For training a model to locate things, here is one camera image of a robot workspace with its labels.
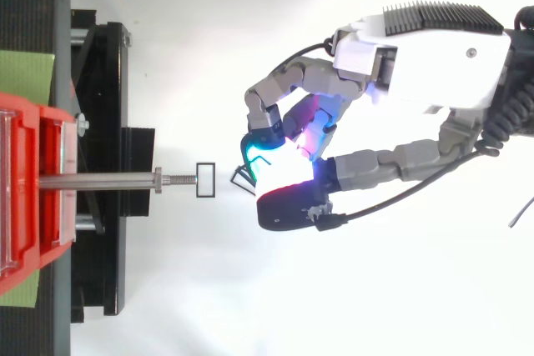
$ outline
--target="red container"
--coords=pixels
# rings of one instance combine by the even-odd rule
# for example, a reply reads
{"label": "red container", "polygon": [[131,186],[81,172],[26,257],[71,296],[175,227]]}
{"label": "red container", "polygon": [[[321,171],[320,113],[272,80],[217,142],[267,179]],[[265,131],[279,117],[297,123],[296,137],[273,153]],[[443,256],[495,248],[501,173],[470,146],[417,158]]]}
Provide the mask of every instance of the red container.
{"label": "red container", "polygon": [[40,266],[39,107],[0,93],[0,295]]}
{"label": "red container", "polygon": [[76,192],[39,192],[40,174],[76,173],[71,115],[0,93],[0,295],[70,248]]}

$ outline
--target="black metal frame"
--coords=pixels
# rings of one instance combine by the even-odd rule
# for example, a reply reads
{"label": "black metal frame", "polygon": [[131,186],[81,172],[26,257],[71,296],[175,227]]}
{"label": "black metal frame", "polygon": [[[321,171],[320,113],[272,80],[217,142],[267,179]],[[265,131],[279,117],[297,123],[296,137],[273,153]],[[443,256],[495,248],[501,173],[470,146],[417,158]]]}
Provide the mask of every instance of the black metal frame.
{"label": "black metal frame", "polygon": [[[73,44],[73,82],[80,110],[90,123],[79,139],[78,171],[151,171],[154,130],[126,127],[128,31],[121,23],[80,27],[77,13],[88,11],[73,11],[73,28],[87,28],[88,34],[81,47]],[[82,323],[85,306],[103,306],[108,316],[123,309],[126,217],[148,216],[149,200],[149,190],[78,196],[78,212],[90,213],[97,230],[78,232],[73,245],[73,323]]]}

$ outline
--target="white wall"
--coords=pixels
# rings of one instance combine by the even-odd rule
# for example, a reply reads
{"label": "white wall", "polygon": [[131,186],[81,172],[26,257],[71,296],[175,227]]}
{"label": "white wall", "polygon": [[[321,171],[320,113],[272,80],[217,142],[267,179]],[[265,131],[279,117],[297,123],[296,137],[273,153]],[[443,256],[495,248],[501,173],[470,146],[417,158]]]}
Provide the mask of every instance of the white wall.
{"label": "white wall", "polygon": [[[88,310],[72,329],[74,355],[534,354],[534,210],[506,226],[534,195],[534,140],[514,138],[499,159],[326,233],[260,229],[254,199],[229,183],[244,90],[400,1],[410,0],[73,0],[133,33],[129,123],[157,129],[154,165],[218,168],[215,200],[171,188],[153,195],[150,218],[130,219],[126,307],[117,318]],[[449,1],[480,4],[510,27],[533,0]],[[326,156],[435,136],[443,118],[403,112],[362,99]],[[332,198],[349,212],[403,188]]]}

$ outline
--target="metal rod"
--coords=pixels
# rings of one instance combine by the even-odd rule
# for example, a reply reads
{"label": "metal rod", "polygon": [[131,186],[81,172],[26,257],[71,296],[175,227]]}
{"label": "metal rod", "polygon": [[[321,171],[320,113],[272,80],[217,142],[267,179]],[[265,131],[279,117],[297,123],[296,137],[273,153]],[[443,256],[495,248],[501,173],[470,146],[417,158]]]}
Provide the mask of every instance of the metal rod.
{"label": "metal rod", "polygon": [[162,175],[155,173],[80,173],[43,175],[39,178],[41,189],[69,189],[75,191],[115,191],[155,189],[156,193],[167,185],[196,185],[194,175]]}
{"label": "metal rod", "polygon": [[71,29],[70,30],[70,44],[82,46],[87,37],[87,29]]}
{"label": "metal rod", "polygon": [[41,189],[105,191],[156,188],[154,173],[82,173],[42,176]]}
{"label": "metal rod", "polygon": [[96,231],[97,226],[94,223],[91,214],[78,214],[76,216],[76,231]]}

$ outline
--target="green tape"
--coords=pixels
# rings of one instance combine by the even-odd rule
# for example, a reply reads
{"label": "green tape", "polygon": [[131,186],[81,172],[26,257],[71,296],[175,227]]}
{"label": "green tape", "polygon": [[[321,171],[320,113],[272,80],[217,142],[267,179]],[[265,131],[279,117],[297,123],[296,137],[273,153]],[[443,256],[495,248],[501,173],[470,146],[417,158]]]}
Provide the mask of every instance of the green tape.
{"label": "green tape", "polygon": [[0,51],[0,92],[48,104],[53,54]]}
{"label": "green tape", "polygon": [[0,306],[34,308],[39,288],[39,270],[35,270],[26,281],[0,296]]}

